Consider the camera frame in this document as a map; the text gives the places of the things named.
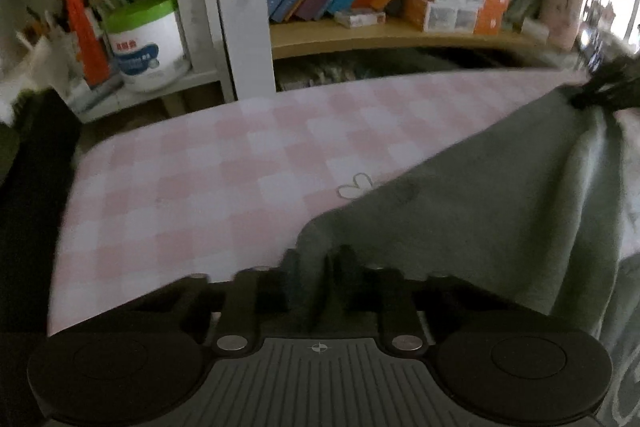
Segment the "grey sweater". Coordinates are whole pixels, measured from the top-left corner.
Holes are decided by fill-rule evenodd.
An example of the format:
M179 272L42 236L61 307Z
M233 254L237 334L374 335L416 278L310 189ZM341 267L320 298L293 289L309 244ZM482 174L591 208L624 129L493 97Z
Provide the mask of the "grey sweater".
M577 109L562 86L311 220L284 262L299 309L324 262L460 277L596 335L614 365L601 414L639 421L639 107Z

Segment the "white charger block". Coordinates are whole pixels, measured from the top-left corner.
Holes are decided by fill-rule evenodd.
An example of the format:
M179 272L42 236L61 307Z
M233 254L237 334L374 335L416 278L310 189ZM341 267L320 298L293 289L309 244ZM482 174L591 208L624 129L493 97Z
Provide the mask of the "white charger block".
M546 24L541 23L540 20L533 20L530 17L525 17L521 26L521 34L536 41L547 43L550 30L549 27Z

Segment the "pink paper roll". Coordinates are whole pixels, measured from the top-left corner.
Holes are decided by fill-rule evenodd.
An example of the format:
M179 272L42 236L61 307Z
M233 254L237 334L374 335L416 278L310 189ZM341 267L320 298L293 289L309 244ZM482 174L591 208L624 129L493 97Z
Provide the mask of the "pink paper roll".
M548 43L563 51L574 46L585 0L542 0L538 20L548 28Z

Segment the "lower orange white box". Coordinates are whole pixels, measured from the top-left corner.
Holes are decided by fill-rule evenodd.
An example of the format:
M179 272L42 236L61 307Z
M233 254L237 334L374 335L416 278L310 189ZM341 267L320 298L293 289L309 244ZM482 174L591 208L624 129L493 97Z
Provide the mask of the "lower orange white box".
M446 32L481 36L498 35L506 7L489 3L480 8L402 0L402 18L423 32Z

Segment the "pink cartoon desk mat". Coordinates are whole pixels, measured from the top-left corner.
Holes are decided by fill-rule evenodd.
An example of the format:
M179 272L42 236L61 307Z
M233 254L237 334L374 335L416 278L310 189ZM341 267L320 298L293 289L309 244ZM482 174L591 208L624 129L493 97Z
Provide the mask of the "pink cartoon desk mat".
M277 265L303 227L561 84L572 70L360 80L200 110L82 156L50 297L57 333L190 274Z

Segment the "small card box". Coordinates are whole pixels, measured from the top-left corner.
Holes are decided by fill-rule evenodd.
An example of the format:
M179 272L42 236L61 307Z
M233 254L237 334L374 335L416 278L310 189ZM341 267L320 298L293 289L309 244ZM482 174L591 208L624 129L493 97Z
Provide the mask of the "small card box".
M333 18L339 25L349 29L383 25L386 22L384 12L367 8L337 11Z

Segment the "orange red figurine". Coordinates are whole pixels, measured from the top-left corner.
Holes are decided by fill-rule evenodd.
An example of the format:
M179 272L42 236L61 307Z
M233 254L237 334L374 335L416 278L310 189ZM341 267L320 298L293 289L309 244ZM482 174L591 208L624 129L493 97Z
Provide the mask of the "orange red figurine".
M86 83L91 89L111 77L110 64L99 39L93 31L82 0L65 0L70 29L76 34L80 60Z

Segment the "white green lidded jar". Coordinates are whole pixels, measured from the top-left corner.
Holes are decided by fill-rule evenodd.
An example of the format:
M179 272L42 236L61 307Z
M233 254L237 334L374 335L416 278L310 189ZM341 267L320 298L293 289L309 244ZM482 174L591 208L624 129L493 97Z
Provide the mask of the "white green lidded jar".
M104 20L104 30L129 91L158 91L189 72L177 0L122 6Z

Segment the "white wooden bookshelf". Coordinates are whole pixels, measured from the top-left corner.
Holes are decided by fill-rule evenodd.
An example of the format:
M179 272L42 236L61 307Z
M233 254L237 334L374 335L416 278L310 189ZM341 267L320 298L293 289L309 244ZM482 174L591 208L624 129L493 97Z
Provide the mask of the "white wooden bookshelf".
M270 25L267 0L203 0L208 40L216 63L205 72L188 72L169 86L149 93L118 88L80 113L82 122L96 121L123 109L164 98L172 116L183 114L177 94L203 84L220 84L224 101L270 96L276 91L274 61L335 52L401 49L462 48L508 52L552 51L532 37L503 31L496 36L455 32L421 32L389 18L383 25L348 29L330 20Z

